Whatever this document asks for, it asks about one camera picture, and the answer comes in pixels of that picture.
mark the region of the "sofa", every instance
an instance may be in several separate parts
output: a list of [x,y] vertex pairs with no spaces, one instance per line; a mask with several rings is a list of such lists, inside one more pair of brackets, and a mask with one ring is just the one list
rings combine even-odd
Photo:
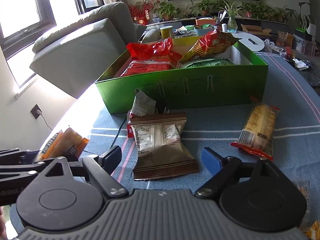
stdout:
[[132,22],[125,3],[103,5],[39,37],[30,68],[78,99],[145,29]]

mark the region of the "round white table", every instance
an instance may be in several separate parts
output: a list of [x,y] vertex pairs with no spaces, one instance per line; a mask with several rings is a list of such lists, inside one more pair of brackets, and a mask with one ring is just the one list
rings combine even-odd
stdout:
[[235,38],[241,38],[241,40],[239,41],[245,46],[247,46],[249,49],[251,49],[252,51],[257,52],[264,49],[263,40],[258,38],[257,36],[254,36],[250,33],[241,32],[241,31],[237,31],[237,33],[232,33],[232,35]]

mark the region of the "green storage box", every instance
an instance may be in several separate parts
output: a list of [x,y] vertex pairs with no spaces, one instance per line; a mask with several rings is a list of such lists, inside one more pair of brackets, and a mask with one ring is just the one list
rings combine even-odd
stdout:
[[[183,55],[199,38],[174,39],[174,50]],[[129,51],[125,51],[95,83],[110,114],[128,112],[135,90],[143,91],[169,109],[248,104],[251,96],[261,101],[268,65],[240,42],[218,57],[231,58],[236,65],[116,77],[132,61]]]

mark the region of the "power outlet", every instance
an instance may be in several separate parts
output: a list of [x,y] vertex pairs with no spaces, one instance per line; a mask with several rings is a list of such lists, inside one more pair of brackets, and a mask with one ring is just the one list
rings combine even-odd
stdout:
[[30,111],[35,119],[38,119],[38,117],[39,117],[39,114],[37,113],[37,110],[40,110],[40,108],[39,108],[38,105],[35,105]]

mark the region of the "blue basket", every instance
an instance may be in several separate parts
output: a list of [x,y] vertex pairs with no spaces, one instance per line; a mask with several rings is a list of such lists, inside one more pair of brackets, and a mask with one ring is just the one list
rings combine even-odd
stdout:
[[195,28],[195,32],[196,32],[197,36],[203,36],[203,35],[208,34],[209,32],[212,32],[212,31],[214,31],[214,29],[196,29]]

